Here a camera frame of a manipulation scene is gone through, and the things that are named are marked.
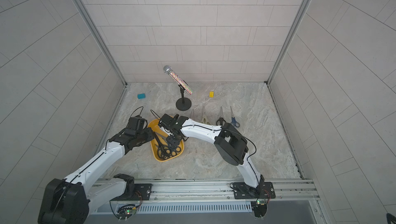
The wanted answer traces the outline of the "yellow storage box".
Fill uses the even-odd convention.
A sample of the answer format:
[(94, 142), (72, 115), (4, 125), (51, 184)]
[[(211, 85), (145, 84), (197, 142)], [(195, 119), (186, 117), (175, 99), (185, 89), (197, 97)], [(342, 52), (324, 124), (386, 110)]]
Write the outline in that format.
[[(153, 131), (153, 132), (157, 132), (157, 133), (163, 135), (163, 136), (165, 137), (165, 138), (163, 138), (163, 140), (164, 140), (163, 143), (167, 143), (167, 142), (166, 142), (166, 138), (168, 137), (168, 134), (165, 133), (163, 130), (161, 130), (161, 128), (158, 126), (158, 123), (159, 123), (159, 120), (153, 120), (153, 121), (151, 121), (151, 122), (148, 124), (148, 127), (152, 128), (152, 131)], [(157, 152), (157, 148), (155, 147), (155, 143), (156, 143), (156, 141), (155, 141), (155, 138), (154, 138), (153, 140), (151, 140), (151, 148), (152, 148), (153, 156), (155, 157), (155, 159), (156, 159), (158, 162), (166, 162), (166, 161), (171, 160), (171, 159), (166, 160), (166, 161), (159, 161), (159, 160), (158, 160), (157, 155), (155, 155), (156, 152)], [(184, 149), (185, 149), (184, 140), (181, 140), (179, 146), (182, 148), (182, 151), (181, 151), (181, 153), (179, 154), (179, 155), (181, 155), (181, 154), (184, 152)]]

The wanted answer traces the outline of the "large black scissors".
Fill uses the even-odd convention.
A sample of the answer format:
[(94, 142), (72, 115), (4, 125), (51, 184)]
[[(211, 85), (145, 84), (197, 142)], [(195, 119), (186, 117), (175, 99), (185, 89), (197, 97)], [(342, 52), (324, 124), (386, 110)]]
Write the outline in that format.
[(155, 155), (157, 155), (159, 161), (166, 161), (172, 159), (173, 157), (176, 157), (181, 153), (180, 146), (173, 146), (168, 145), (167, 143), (163, 143), (163, 138), (165, 138), (163, 135), (154, 132), (154, 138), (156, 141), (155, 147), (157, 148), (157, 152)]

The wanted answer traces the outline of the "cream handled scissors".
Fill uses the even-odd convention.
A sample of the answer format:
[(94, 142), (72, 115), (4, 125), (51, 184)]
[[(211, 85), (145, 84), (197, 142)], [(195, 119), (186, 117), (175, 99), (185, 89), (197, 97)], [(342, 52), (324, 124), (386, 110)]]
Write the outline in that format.
[(202, 119), (201, 119), (201, 123), (206, 124), (206, 125), (210, 125), (210, 121), (206, 115), (206, 110), (205, 110), (205, 106), (202, 107)]

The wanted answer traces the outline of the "black handled scissors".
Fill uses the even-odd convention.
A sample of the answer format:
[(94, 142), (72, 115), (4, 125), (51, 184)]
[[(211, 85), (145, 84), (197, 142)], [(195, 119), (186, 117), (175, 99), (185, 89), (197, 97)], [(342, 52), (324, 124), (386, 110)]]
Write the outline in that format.
[(220, 107), (219, 118), (216, 121), (216, 125), (217, 126), (223, 126), (225, 123), (226, 123), (226, 121), (225, 121), (224, 115), (223, 115), (223, 108)]

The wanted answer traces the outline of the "blue handled scissors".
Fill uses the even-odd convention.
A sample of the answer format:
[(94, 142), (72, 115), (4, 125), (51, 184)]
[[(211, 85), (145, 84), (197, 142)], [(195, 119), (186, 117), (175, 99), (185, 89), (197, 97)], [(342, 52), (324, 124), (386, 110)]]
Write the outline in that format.
[(234, 116), (234, 112), (233, 112), (233, 109), (232, 109), (232, 107), (230, 107), (230, 110), (231, 110), (231, 124), (234, 126), (234, 127), (236, 127), (236, 128), (239, 128), (240, 127), (240, 124), (236, 121), (236, 117)]

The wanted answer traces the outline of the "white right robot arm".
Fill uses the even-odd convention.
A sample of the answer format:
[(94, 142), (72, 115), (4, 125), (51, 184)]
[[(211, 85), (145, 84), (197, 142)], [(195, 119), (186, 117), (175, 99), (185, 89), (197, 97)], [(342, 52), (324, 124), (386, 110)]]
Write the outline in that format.
[(254, 189), (259, 187), (262, 175), (250, 159), (248, 140), (233, 125), (212, 126), (185, 116), (165, 114), (158, 126), (168, 134), (166, 141), (171, 145), (179, 145), (181, 140), (190, 137), (213, 144), (223, 160), (238, 168), (245, 185)]

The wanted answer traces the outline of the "black microphone stand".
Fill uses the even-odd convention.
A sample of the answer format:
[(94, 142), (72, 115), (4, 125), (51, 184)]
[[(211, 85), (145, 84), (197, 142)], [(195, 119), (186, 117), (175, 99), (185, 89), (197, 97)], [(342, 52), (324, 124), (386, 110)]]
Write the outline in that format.
[(187, 111), (191, 108), (192, 102), (190, 99), (184, 96), (184, 92), (186, 91), (182, 85), (178, 85), (180, 89), (181, 98), (176, 101), (176, 108), (180, 111)]

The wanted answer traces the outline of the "teal block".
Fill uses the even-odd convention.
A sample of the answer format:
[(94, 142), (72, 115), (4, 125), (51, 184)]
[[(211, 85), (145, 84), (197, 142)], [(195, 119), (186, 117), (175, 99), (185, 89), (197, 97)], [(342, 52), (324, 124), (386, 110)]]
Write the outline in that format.
[(138, 98), (138, 99), (145, 99), (145, 98), (146, 98), (146, 95), (145, 95), (144, 93), (138, 94), (138, 95), (137, 95), (137, 98)]

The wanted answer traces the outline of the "glitter microphone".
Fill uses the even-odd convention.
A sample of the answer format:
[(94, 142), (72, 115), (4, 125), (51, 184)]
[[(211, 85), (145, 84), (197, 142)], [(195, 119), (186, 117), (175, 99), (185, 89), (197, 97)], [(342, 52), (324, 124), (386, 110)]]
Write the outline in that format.
[(176, 73), (175, 71), (171, 68), (171, 66), (169, 65), (165, 65), (163, 68), (164, 72), (166, 74), (168, 74), (175, 82), (178, 83), (178, 85), (180, 87), (182, 87), (182, 89), (184, 91), (186, 91), (189, 95), (191, 95), (193, 93), (192, 89), (189, 87), (189, 85), (183, 81)]

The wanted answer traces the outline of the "left circuit board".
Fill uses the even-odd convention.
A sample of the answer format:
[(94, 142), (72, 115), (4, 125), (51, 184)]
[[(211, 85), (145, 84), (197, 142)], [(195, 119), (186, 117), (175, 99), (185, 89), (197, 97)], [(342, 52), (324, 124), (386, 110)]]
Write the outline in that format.
[(118, 220), (127, 222), (128, 219), (137, 213), (138, 208), (135, 204), (127, 204), (117, 209)]

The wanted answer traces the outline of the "circuit board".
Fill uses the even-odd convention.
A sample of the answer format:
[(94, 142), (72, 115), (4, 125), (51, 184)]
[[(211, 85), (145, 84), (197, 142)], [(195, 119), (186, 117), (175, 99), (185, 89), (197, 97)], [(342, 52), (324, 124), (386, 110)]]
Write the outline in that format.
[(128, 219), (137, 213), (138, 208), (135, 204), (127, 204), (117, 209), (118, 220), (127, 222)]
[(255, 218), (264, 218), (268, 210), (267, 200), (251, 201), (252, 212)]

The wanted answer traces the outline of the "white vent grille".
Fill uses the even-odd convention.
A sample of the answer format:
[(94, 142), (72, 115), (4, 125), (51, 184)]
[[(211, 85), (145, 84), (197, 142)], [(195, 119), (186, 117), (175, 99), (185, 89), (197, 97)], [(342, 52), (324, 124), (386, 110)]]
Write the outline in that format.
[(251, 213), (250, 202), (144, 203), (137, 214)]

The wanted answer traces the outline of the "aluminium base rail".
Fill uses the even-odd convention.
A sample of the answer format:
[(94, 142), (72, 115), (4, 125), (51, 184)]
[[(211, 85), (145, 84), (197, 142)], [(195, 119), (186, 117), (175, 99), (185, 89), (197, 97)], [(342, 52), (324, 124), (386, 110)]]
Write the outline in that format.
[(267, 179), (259, 197), (249, 195), (241, 199), (234, 186), (242, 183), (240, 179), (191, 179), (170, 180), (136, 179), (136, 184), (151, 184), (150, 197), (144, 203), (166, 202), (231, 202), (231, 201), (293, 201), (319, 200), (320, 194), (312, 180)]

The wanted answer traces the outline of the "aluminium corner post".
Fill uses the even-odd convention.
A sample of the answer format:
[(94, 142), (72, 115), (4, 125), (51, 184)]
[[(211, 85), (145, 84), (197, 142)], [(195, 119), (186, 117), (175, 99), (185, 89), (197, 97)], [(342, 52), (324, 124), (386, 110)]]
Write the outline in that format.
[(123, 77), (123, 75), (122, 75), (119, 67), (117, 66), (113, 56), (111, 55), (108, 47), (106, 46), (103, 37), (99, 33), (98, 28), (96, 27), (96, 25), (94, 24), (91, 16), (89, 15), (89, 12), (88, 12), (87, 8), (85, 7), (83, 1), (82, 0), (72, 0), (72, 1), (75, 4), (77, 10), (79, 11), (83, 21), (85, 22), (85, 24), (87, 25), (88, 29), (90, 30), (93, 38), (97, 42), (97, 44), (98, 44), (99, 48), (101, 49), (102, 53), (104, 54), (105, 58), (109, 61), (109, 63), (111, 64), (111, 66), (115, 70), (116, 74), (118, 75), (118, 77), (121, 80), (121, 82), (124, 85), (124, 87), (126, 87), (128, 85), (128, 83), (126, 82), (125, 78)]
[(300, 7), (298, 9), (298, 12), (297, 12), (294, 20), (293, 20), (293, 23), (292, 23), (292, 25), (290, 27), (290, 30), (289, 30), (289, 32), (287, 34), (287, 37), (286, 37), (285, 41), (284, 41), (284, 44), (281, 47), (281, 50), (280, 50), (279, 55), (277, 57), (277, 60), (275, 61), (274, 68), (271, 71), (271, 74), (270, 74), (270, 76), (268, 78), (268, 81), (267, 81), (267, 86), (268, 87), (272, 83), (272, 81), (273, 81), (273, 79), (274, 79), (274, 77), (275, 77), (275, 75), (276, 75), (276, 73), (277, 73), (277, 71), (278, 71), (278, 69), (279, 69), (279, 67), (281, 65), (281, 62), (282, 62), (285, 54), (287, 53), (287, 50), (288, 50), (289, 46), (291, 45), (291, 42), (292, 42), (292, 40), (293, 40), (293, 38), (294, 38), (294, 36), (295, 36), (295, 34), (296, 34), (301, 22), (303, 20), (303, 17), (304, 17), (304, 15), (305, 15), (308, 7), (309, 7), (310, 2), (311, 2), (311, 0), (302, 0), (302, 2), (301, 2), (301, 5), (300, 5)]

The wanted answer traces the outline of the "aluminium corner post right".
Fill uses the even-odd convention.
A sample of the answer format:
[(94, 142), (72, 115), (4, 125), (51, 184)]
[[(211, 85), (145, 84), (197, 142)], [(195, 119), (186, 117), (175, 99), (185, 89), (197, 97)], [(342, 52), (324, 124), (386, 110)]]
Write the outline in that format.
[(280, 50), (279, 55), (277, 57), (277, 60), (275, 61), (274, 68), (271, 71), (271, 74), (270, 74), (270, 76), (268, 78), (268, 81), (267, 81), (267, 86), (268, 87), (272, 83), (272, 81), (273, 81), (273, 79), (274, 79), (274, 77), (275, 77), (275, 75), (276, 75), (276, 73), (277, 73), (277, 71), (278, 71), (278, 69), (279, 69), (279, 67), (281, 65), (281, 62), (282, 62), (285, 54), (287, 53), (287, 50), (288, 50), (289, 46), (291, 45), (291, 42), (292, 42), (292, 40), (293, 40), (293, 38), (294, 38), (294, 36), (295, 36), (295, 34), (296, 34), (301, 22), (303, 20), (303, 17), (304, 17), (304, 15), (305, 15), (308, 7), (309, 7), (310, 2), (311, 2), (311, 0), (302, 0), (302, 2), (301, 2), (301, 5), (300, 5), (300, 7), (298, 9), (298, 12), (297, 12), (294, 20), (293, 20), (293, 23), (292, 23), (292, 25), (290, 27), (290, 30), (289, 30), (289, 32), (287, 34), (287, 37), (286, 37), (285, 41), (284, 41), (284, 44), (281, 47), (281, 50)]

